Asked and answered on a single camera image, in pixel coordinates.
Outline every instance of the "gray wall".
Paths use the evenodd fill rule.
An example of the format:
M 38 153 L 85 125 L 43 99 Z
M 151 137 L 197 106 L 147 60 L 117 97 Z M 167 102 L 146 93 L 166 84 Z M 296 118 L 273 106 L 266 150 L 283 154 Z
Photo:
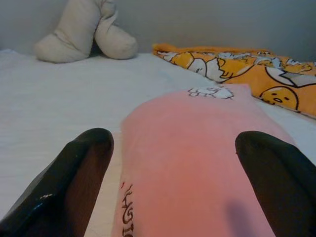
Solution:
M 30 53 L 51 32 L 66 0 L 0 0 L 0 48 Z M 142 52 L 177 46 L 267 48 L 316 61 L 316 0 L 118 0 L 120 26 Z

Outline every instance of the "pink pillow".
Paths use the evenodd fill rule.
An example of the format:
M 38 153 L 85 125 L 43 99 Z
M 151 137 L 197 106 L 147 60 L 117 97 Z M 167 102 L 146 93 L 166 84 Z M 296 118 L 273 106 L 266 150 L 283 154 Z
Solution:
M 193 88 L 142 104 L 122 124 L 112 237 L 274 237 L 236 155 L 243 131 L 292 139 L 247 85 Z

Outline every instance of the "yellow blanket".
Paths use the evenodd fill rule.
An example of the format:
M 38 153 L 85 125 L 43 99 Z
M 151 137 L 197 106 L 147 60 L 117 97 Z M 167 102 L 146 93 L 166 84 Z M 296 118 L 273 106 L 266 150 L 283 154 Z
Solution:
M 316 62 L 300 63 L 264 49 L 168 44 L 154 45 L 154 55 L 220 83 L 246 83 L 267 103 L 316 117 Z

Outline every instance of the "bed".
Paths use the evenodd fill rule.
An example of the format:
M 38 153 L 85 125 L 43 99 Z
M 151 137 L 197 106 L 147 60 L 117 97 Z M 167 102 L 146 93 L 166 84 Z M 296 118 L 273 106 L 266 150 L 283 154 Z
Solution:
M 82 131 L 104 127 L 115 153 L 86 236 L 110 236 L 120 175 L 120 122 L 141 103 L 168 92 L 215 83 L 151 54 L 103 56 L 70 64 L 0 51 L 0 218 L 31 180 Z M 316 164 L 316 120 L 256 100 Z

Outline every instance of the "cartoon character print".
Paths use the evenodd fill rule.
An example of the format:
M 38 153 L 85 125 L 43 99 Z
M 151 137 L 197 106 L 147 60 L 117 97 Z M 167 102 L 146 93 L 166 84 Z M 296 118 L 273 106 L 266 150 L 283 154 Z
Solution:
M 235 60 L 245 60 L 248 56 L 250 56 L 250 53 L 232 54 L 229 52 L 224 52 L 217 55 L 218 58 Z
M 192 97 L 203 96 L 220 99 L 232 99 L 234 94 L 224 86 L 192 88 L 189 91 Z
M 224 82 L 244 74 L 252 66 L 237 60 L 215 58 L 206 63 L 206 77 L 217 82 Z
M 254 65 L 262 65 L 265 67 L 281 68 L 281 60 L 279 58 L 269 58 L 262 56 L 253 56 L 256 60 L 253 62 Z
M 266 72 L 273 80 L 296 88 L 316 84 L 316 77 L 312 75 L 290 73 L 269 67 L 266 68 Z
M 200 58 L 194 58 L 190 52 L 185 53 L 164 53 L 157 52 L 159 55 L 163 55 L 163 59 L 178 65 L 184 69 L 188 69 L 192 72 L 198 73 L 202 76 L 206 76 L 206 63 Z
M 260 99 L 272 105 L 280 105 L 293 110 L 298 109 L 296 93 L 286 86 L 276 86 L 261 93 Z
M 308 72 L 312 69 L 311 65 L 307 63 L 300 63 L 293 59 L 289 59 L 285 64 L 282 65 L 284 71 L 289 73 L 302 73 Z

